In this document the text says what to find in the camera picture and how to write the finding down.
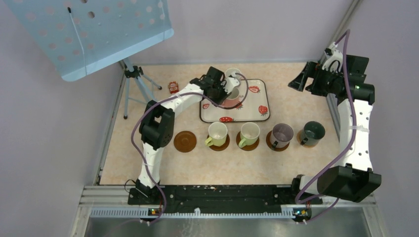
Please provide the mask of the purple mug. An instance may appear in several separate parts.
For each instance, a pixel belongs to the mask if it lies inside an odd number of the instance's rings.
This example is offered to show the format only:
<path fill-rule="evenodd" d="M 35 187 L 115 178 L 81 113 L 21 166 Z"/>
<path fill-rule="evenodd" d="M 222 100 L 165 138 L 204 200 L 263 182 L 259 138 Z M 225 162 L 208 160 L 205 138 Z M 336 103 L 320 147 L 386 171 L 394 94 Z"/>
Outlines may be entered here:
<path fill-rule="evenodd" d="M 292 140 L 293 135 L 293 129 L 288 124 L 279 123 L 272 129 L 270 143 L 273 146 L 283 147 Z"/>

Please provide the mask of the light green mug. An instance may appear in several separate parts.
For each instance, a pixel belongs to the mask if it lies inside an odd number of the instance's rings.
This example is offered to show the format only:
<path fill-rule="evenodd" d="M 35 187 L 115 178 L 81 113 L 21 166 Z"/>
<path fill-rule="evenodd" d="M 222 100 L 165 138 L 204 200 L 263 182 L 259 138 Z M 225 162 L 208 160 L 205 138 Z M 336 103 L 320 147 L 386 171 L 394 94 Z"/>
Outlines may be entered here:
<path fill-rule="evenodd" d="M 252 146 L 256 143 L 260 135 L 260 128 L 254 122 L 246 122 L 242 125 L 240 130 L 240 141 L 238 146 L 243 148 L 245 146 Z"/>

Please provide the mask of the salmon pink mug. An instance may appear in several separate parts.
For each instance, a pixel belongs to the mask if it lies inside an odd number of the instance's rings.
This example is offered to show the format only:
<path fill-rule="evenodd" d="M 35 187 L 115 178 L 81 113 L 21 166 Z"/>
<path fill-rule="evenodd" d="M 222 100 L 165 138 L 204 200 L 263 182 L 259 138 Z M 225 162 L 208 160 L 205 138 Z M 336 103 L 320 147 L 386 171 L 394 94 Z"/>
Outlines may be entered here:
<path fill-rule="evenodd" d="M 221 104 L 221 107 L 227 108 L 227 109 L 241 108 L 242 103 L 240 101 L 239 89 L 234 88 L 232 93 Z"/>

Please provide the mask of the strawberry enamel tray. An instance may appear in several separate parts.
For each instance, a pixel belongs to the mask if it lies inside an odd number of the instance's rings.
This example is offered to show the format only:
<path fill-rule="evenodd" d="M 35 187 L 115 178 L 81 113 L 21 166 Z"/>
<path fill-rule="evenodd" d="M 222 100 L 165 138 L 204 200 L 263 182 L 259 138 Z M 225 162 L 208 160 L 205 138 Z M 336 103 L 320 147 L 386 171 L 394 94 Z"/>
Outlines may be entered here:
<path fill-rule="evenodd" d="M 248 122 L 266 121 L 270 117 L 270 108 L 266 85 L 260 79 L 241 80 L 241 108 L 227 109 L 216 107 L 207 99 L 200 102 L 201 121 L 212 122 Z"/>

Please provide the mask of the woven rattan coaster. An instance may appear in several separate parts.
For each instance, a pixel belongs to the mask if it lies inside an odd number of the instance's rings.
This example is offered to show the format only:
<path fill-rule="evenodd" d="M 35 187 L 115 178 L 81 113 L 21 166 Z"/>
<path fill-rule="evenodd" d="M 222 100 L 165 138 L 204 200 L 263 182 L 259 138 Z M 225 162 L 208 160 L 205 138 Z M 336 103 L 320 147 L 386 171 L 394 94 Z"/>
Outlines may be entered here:
<path fill-rule="evenodd" d="M 315 138 L 315 133 L 312 131 L 300 130 L 297 134 L 298 143 L 305 148 L 313 148 L 319 143 L 319 139 Z"/>

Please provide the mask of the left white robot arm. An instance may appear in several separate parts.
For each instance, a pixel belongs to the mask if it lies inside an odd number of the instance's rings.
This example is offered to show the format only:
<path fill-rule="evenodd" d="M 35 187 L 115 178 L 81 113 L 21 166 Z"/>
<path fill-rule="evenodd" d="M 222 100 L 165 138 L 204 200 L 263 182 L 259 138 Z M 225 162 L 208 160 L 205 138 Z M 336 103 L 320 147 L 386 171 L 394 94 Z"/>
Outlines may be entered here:
<path fill-rule="evenodd" d="M 146 204 L 153 204 L 158 199 L 159 170 L 164 148 L 173 137 L 174 122 L 178 115 L 190 106 L 210 100 L 214 105 L 221 105 L 239 85 L 235 79 L 226 78 L 225 73 L 215 67 L 209 67 L 206 74 L 192 79 L 183 89 L 159 102 L 148 102 L 137 126 L 141 135 L 143 159 L 140 175 L 135 188 Z"/>

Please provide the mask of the dark green mug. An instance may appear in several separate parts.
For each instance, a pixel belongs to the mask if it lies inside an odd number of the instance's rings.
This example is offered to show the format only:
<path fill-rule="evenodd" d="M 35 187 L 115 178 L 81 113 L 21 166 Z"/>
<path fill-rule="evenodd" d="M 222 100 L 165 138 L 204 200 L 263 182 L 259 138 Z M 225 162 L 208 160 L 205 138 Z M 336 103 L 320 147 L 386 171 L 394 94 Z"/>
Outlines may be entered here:
<path fill-rule="evenodd" d="M 317 121 L 309 121 L 298 135 L 299 143 L 302 146 L 312 148 L 325 136 L 326 131 L 323 125 Z"/>

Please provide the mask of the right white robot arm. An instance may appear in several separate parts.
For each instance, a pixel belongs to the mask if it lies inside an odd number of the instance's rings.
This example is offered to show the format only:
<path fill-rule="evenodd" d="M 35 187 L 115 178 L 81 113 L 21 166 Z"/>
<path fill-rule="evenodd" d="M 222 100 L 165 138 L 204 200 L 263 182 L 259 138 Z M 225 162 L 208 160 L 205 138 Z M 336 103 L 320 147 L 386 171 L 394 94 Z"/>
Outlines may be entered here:
<path fill-rule="evenodd" d="M 335 95 L 340 128 L 340 154 L 314 177 L 296 177 L 299 184 L 290 189 L 290 198 L 295 203 L 320 196 L 361 202 L 381 185 L 382 177 L 373 171 L 369 155 L 369 122 L 375 102 L 375 87 L 365 83 L 369 59 L 348 55 L 346 62 L 350 96 L 345 89 L 342 63 L 335 60 L 326 66 L 307 62 L 289 83 L 289 87 L 298 91 L 305 89 L 325 97 Z"/>

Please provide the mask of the yellow green mug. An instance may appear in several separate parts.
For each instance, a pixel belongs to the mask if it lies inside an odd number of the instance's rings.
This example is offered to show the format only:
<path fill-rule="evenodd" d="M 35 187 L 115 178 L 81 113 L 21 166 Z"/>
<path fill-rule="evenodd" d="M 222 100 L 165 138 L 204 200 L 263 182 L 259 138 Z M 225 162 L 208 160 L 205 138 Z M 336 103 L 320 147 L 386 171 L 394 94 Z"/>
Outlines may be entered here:
<path fill-rule="evenodd" d="M 205 145 L 221 147 L 225 144 L 228 129 L 227 126 L 222 122 L 213 122 L 208 128 L 208 138 L 205 140 Z"/>

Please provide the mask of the brown wooden coaster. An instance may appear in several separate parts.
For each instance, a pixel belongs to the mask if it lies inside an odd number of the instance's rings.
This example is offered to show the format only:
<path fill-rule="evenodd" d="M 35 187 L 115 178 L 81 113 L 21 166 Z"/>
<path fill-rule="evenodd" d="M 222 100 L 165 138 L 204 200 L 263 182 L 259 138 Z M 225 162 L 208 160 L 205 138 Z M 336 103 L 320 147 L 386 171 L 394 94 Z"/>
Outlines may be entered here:
<path fill-rule="evenodd" d="M 174 138 L 175 148 L 182 153 L 192 151 L 197 144 L 197 138 L 191 131 L 181 131 Z"/>
<path fill-rule="evenodd" d="M 266 140 L 265 140 L 266 141 L 266 145 L 271 150 L 276 151 L 276 152 L 281 152 L 281 151 L 286 150 L 289 147 L 289 145 L 290 145 L 289 142 L 285 146 L 283 146 L 283 147 L 273 146 L 273 144 L 270 143 L 270 137 L 271 137 L 271 135 L 272 135 L 272 131 L 269 131 L 268 134 L 266 135 Z"/>
<path fill-rule="evenodd" d="M 259 137 L 258 137 L 258 139 L 256 140 L 256 142 L 255 142 L 254 144 L 252 144 L 252 145 L 246 145 L 246 146 L 240 147 L 240 146 L 239 146 L 239 143 L 240 143 L 240 141 L 241 141 L 241 137 L 240 137 L 240 135 L 241 135 L 241 133 L 240 133 L 240 132 L 238 132 L 238 133 L 237 133 L 237 135 L 236 135 L 236 144 L 237 144 L 237 146 L 238 146 L 241 150 L 243 150 L 243 151 L 253 151 L 253 150 L 255 150 L 255 149 L 258 147 L 258 145 L 259 145 L 259 141 L 260 141 L 260 138 L 259 138 Z"/>
<path fill-rule="evenodd" d="M 217 151 L 217 152 L 224 151 L 230 144 L 230 136 L 227 134 L 225 137 L 224 144 L 222 144 L 221 146 L 217 146 L 217 144 L 220 144 L 221 141 L 222 140 L 214 139 L 208 135 L 205 140 L 205 145 L 213 151 Z"/>

